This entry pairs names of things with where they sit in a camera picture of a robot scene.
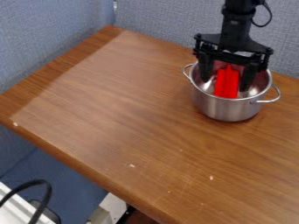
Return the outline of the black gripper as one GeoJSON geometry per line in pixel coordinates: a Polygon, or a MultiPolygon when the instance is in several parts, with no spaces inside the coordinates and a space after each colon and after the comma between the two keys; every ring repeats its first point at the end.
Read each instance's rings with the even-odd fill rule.
{"type": "Polygon", "coordinates": [[[220,33],[194,35],[193,55],[200,62],[200,77],[210,78],[214,61],[244,67],[238,91],[245,92],[252,84],[257,70],[265,70],[273,54],[271,47],[261,45],[249,37],[252,17],[224,17],[220,33]]]}

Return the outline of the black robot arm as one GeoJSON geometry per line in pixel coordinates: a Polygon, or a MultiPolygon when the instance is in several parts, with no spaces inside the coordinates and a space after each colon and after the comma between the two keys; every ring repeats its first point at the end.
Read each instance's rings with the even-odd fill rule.
{"type": "Polygon", "coordinates": [[[197,33],[193,47],[193,55],[200,64],[200,77],[206,82],[212,76],[214,61],[222,61],[244,67],[238,91],[245,92],[258,72],[267,70],[268,60],[273,49],[261,45],[249,37],[250,25],[261,28],[264,24],[256,24],[253,16],[256,7],[262,5],[272,14],[265,0],[225,0],[221,6],[222,23],[220,33],[197,33]]]}

